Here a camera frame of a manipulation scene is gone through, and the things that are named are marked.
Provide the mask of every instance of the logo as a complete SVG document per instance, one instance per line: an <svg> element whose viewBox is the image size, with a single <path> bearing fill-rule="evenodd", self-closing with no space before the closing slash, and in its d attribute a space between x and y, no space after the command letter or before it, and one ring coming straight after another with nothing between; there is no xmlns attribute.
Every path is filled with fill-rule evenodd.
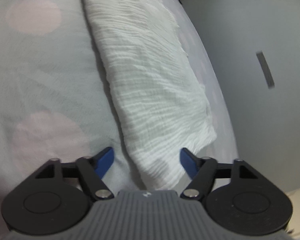
<svg viewBox="0 0 300 240"><path fill-rule="evenodd" d="M150 197L152 194L150 192L143 193L144 197Z"/></svg>

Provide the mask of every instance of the white bedding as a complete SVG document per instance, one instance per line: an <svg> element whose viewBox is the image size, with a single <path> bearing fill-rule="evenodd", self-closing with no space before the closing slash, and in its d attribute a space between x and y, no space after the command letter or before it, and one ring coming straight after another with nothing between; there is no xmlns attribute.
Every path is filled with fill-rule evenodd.
<svg viewBox="0 0 300 240"><path fill-rule="evenodd" d="M206 51L178 1L162 2L211 105L218 137L199 155L231 162L233 130ZM107 146L116 153L104 178L110 189L142 187L81 0L0 0L0 203L47 159L73 161ZM186 184L184 176L175 189ZM6 232L0 216L0 237Z"/></svg>
<svg viewBox="0 0 300 240"><path fill-rule="evenodd" d="M85 0L128 155L148 189L171 189L185 173L180 149L216 139L204 87L161 0Z"/></svg>

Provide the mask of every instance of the metal screw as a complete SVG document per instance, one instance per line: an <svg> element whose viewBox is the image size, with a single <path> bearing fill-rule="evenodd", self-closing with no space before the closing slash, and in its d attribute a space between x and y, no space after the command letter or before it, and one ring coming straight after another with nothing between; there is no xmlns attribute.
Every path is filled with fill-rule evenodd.
<svg viewBox="0 0 300 240"><path fill-rule="evenodd" d="M193 188L189 188L183 191L183 195L185 195L186 197L193 198L199 196L199 191Z"/></svg>
<svg viewBox="0 0 300 240"><path fill-rule="evenodd" d="M108 198L111 196L111 192L107 189L99 189L96 191L96 196L99 198Z"/></svg>

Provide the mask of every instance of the white muslin cloth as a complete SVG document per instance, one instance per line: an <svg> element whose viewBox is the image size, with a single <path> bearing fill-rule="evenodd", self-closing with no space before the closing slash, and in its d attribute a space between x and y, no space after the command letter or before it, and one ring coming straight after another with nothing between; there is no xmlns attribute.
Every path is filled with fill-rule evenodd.
<svg viewBox="0 0 300 240"><path fill-rule="evenodd" d="M161 0L84 0L127 152L148 189L184 174L182 147L213 142L210 105Z"/></svg>

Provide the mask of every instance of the gray wall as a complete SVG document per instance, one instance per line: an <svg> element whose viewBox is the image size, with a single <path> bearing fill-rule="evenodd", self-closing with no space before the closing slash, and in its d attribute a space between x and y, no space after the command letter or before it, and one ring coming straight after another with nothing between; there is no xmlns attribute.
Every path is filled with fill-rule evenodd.
<svg viewBox="0 0 300 240"><path fill-rule="evenodd" d="M300 0L181 1L219 80L240 157L282 190L300 187Z"/></svg>

